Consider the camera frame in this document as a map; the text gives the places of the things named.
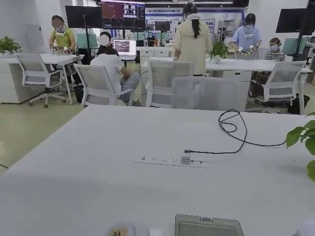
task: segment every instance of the gray device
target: gray device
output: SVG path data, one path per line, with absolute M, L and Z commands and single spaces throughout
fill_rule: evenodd
M 192 215 L 175 216 L 175 236 L 244 236 L 237 220 Z

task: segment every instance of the gray pants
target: gray pants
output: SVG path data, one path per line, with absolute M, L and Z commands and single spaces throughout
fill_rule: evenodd
M 140 75 L 136 72 L 133 72 L 127 79 L 121 80 L 122 92 L 127 89 L 136 89 L 140 82 Z M 130 98 L 130 92 L 125 93 L 119 97 L 125 104 L 128 104 Z

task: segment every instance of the power strip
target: power strip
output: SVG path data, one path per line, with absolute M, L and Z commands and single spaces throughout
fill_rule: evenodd
M 181 164 L 181 158 L 171 157 L 139 157 L 134 163 L 151 164 L 151 165 L 164 165 L 164 166 L 183 166 L 183 167 L 195 167 L 195 168 L 208 168 L 207 162 L 193 161 L 189 165 Z

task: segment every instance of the yellow shirt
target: yellow shirt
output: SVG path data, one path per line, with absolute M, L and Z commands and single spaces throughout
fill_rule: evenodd
M 52 32 L 52 37 L 56 39 L 56 42 L 59 47 L 70 47 L 71 46 L 70 38 L 73 37 L 73 32 L 72 29 L 69 29 L 67 27 L 65 29 L 64 37 L 61 37 L 56 34 L 56 30 L 54 29 Z

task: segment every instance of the black cable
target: black cable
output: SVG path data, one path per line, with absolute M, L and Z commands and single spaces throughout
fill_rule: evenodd
M 2 165 L 2 164 L 0 164 L 0 166 L 4 167 L 4 168 L 6 168 L 6 169 L 9 169 L 7 166 L 4 166 L 4 165 Z
M 236 113 L 228 118 L 224 118 L 222 119 L 222 117 L 227 114 L 227 113 Z M 240 139 L 238 137 L 235 137 L 234 135 L 232 135 L 231 133 L 234 133 L 238 127 L 235 125 L 235 124 L 232 124 L 230 122 L 226 122 L 227 120 L 231 119 L 231 118 L 234 118 L 236 116 L 239 116 L 244 124 L 244 127 L 245 127 L 245 136 L 243 139 Z M 193 150 L 185 150 L 185 152 L 190 152 L 190 153 L 204 153 L 204 154 L 235 154 L 235 153 L 238 153 L 244 146 L 244 144 L 250 144 L 250 145 L 255 145 L 255 146 L 259 146 L 259 147 L 277 147 L 277 146 L 282 146 L 283 144 L 285 144 L 285 141 L 281 144 L 274 144 L 274 145 L 264 145 L 264 144 L 256 144 L 256 143 L 252 143 L 252 142 L 248 142 L 246 141 L 246 138 L 247 138 L 247 134 L 248 134 L 248 130 L 247 130 L 247 126 L 246 126 L 246 123 L 241 115 L 240 112 L 234 110 L 234 109 L 230 109 L 226 112 L 223 112 L 220 116 L 219 116 L 219 126 L 221 128 L 221 130 L 223 130 L 226 134 L 228 134 L 229 136 L 231 136 L 232 138 L 236 139 L 236 140 L 239 140 L 242 142 L 240 148 L 237 150 L 237 151 L 232 151 L 232 152 L 207 152 L 207 151 L 193 151 Z M 227 130 L 226 128 L 224 128 L 223 125 L 231 125 L 233 127 L 232 130 Z

